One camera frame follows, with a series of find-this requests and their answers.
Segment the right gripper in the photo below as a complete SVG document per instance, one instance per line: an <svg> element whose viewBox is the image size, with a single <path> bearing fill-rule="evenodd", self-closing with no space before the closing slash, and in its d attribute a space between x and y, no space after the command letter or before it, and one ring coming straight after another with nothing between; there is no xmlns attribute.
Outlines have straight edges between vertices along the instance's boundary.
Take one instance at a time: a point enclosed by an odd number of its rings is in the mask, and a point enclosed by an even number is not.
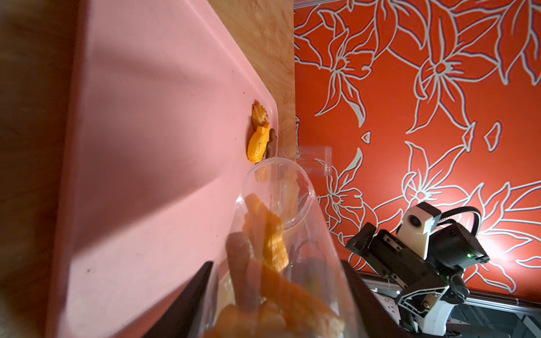
<svg viewBox="0 0 541 338"><path fill-rule="evenodd" d="M394 280L402 288L395 303L411 313L430 312L448 290L448 282L431 264L370 223L347 242L346 249L362 257L380 277Z"/></svg>

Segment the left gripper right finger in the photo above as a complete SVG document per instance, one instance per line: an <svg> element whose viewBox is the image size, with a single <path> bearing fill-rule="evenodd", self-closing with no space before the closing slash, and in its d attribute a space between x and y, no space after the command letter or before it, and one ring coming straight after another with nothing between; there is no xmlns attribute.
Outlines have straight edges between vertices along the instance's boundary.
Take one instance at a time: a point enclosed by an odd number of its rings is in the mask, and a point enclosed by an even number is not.
<svg viewBox="0 0 541 338"><path fill-rule="evenodd" d="M358 314L358 337L399 338L410 337L377 300L359 274L347 261L341 261L354 306Z"/></svg>

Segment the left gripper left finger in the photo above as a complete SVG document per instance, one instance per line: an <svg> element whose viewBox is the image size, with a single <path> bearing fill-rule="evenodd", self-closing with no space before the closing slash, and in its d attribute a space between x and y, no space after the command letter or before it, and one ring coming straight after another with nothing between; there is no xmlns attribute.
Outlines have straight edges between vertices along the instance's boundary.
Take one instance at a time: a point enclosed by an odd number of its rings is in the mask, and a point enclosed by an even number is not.
<svg viewBox="0 0 541 338"><path fill-rule="evenodd" d="M207 291L214 263L207 261L144 338L196 337L199 309Z"/></svg>

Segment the clear cookie jar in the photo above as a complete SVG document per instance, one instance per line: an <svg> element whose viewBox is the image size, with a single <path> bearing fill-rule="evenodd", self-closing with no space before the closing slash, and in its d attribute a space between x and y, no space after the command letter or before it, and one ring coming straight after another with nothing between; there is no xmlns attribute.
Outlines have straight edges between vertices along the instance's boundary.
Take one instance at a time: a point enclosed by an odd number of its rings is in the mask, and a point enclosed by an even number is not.
<svg viewBox="0 0 541 338"><path fill-rule="evenodd" d="M235 203L193 337L365 337L314 187L266 159Z"/></svg>
<svg viewBox="0 0 541 338"><path fill-rule="evenodd" d="M330 176L332 148L329 146L299 146L296 161L308 175Z"/></svg>

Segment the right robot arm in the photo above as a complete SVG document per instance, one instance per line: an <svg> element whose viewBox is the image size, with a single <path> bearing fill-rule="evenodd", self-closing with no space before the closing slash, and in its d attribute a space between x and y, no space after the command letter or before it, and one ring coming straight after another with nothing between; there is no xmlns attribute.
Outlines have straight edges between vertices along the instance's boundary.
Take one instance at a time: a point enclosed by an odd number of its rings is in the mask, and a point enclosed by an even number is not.
<svg viewBox="0 0 541 338"><path fill-rule="evenodd" d="M411 334L443 337L452 311L470 294L465 270L490 260L477 238L480 225L475 207L442 212L421 202L406 211L395 233L367 223L346 248L401 287L393 303L377 297L397 325Z"/></svg>

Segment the brown star cookie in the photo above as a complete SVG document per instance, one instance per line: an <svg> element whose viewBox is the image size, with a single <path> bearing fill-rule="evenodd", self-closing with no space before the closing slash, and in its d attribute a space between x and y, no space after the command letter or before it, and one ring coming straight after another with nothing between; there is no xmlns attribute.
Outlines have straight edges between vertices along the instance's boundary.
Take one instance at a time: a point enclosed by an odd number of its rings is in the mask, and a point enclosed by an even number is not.
<svg viewBox="0 0 541 338"><path fill-rule="evenodd" d="M276 130L274 128L271 128L269 132L269 141L267 142L267 145L266 145L266 158L267 159L270 159L276 156L277 147L278 147L278 136L277 136Z"/></svg>

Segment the yellow round cookie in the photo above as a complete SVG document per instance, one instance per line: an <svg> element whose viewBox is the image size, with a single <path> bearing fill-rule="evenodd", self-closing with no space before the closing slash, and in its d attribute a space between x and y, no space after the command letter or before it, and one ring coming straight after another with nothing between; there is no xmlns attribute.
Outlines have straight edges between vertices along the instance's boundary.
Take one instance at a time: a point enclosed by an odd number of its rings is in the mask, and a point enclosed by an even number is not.
<svg viewBox="0 0 541 338"><path fill-rule="evenodd" d="M256 128L251 136L247 147L247 157L252 163L259 163L266 152L267 143L270 139L270 124L265 123Z"/></svg>

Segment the yellow swirl cookie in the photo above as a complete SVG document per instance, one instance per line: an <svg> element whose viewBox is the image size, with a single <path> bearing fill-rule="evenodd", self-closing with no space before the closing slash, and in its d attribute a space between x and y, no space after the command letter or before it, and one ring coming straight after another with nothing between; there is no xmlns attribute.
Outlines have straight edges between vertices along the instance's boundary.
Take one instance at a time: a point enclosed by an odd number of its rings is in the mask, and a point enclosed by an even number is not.
<svg viewBox="0 0 541 338"><path fill-rule="evenodd" d="M269 115L259 101L255 101L252 105L251 120L254 130L256 130L260 126L266 125L267 122L269 122Z"/></svg>

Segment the pink plastic tray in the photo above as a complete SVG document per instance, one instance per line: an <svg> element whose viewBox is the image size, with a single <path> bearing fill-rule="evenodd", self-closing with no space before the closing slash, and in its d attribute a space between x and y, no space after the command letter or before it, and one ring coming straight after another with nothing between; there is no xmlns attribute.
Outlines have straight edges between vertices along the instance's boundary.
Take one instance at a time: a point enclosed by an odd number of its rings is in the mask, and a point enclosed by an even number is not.
<svg viewBox="0 0 541 338"><path fill-rule="evenodd" d="M142 335L215 259L255 101L207 1L80 2L46 336Z"/></svg>

